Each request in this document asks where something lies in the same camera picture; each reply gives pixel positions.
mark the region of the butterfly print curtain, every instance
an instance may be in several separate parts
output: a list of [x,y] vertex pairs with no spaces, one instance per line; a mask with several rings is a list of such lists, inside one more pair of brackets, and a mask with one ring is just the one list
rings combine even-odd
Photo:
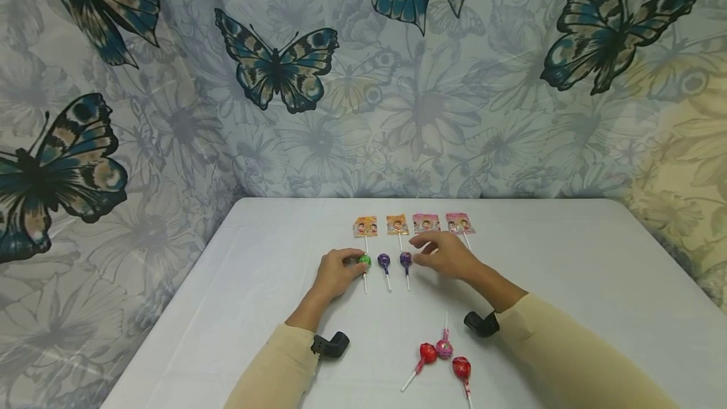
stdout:
[[726,1],[0,0],[0,408],[98,408],[244,196],[616,199],[727,312]]

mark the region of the person's right hand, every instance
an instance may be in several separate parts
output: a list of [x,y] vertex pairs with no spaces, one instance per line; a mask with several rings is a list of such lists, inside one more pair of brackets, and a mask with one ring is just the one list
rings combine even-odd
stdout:
[[410,243],[422,251],[412,261],[420,266],[430,267],[444,276],[464,280],[479,265],[475,255],[451,232],[422,232],[410,239]]

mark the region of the lollipop stick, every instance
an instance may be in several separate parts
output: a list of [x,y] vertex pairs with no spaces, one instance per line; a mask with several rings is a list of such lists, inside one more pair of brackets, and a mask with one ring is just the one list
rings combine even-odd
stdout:
[[414,378],[414,377],[415,377],[416,375],[417,375],[417,371],[415,370],[415,371],[413,371],[413,372],[412,372],[412,374],[411,374],[410,378],[409,378],[409,379],[408,379],[408,380],[406,381],[406,384],[405,384],[405,386],[401,387],[401,391],[405,391],[405,390],[406,390],[406,387],[408,387],[408,385],[409,385],[409,384],[411,384],[411,382],[413,381],[413,378]]

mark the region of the white tablecloth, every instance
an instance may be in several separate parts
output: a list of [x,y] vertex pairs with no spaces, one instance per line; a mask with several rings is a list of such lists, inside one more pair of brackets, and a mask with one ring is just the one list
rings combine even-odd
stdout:
[[[469,213],[473,252],[626,353],[684,408],[727,407],[727,318],[618,203],[604,199],[243,199],[200,257],[126,368],[103,409],[221,408],[245,366],[310,287],[321,255],[364,248],[356,217]],[[350,340],[323,362],[302,408],[466,408],[449,362],[399,389],[421,342],[440,338],[449,310],[455,355],[473,364],[477,408],[556,407],[513,360],[499,334],[475,338],[464,315],[491,312],[470,288],[412,267],[411,292],[396,236],[369,239],[392,257],[335,302],[320,333]],[[405,250],[413,251],[405,242]]]

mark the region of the forearm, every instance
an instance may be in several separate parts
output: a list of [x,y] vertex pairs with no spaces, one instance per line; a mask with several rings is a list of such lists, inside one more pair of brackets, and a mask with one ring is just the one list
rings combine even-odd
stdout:
[[310,386],[319,356],[310,346],[330,298],[311,290],[254,357],[225,409],[295,409]]
[[487,299],[498,313],[510,309],[527,295],[525,290],[498,274],[492,267],[480,262],[468,272],[464,282]]
[[504,342],[571,408],[678,407],[625,355],[535,295],[497,319]]

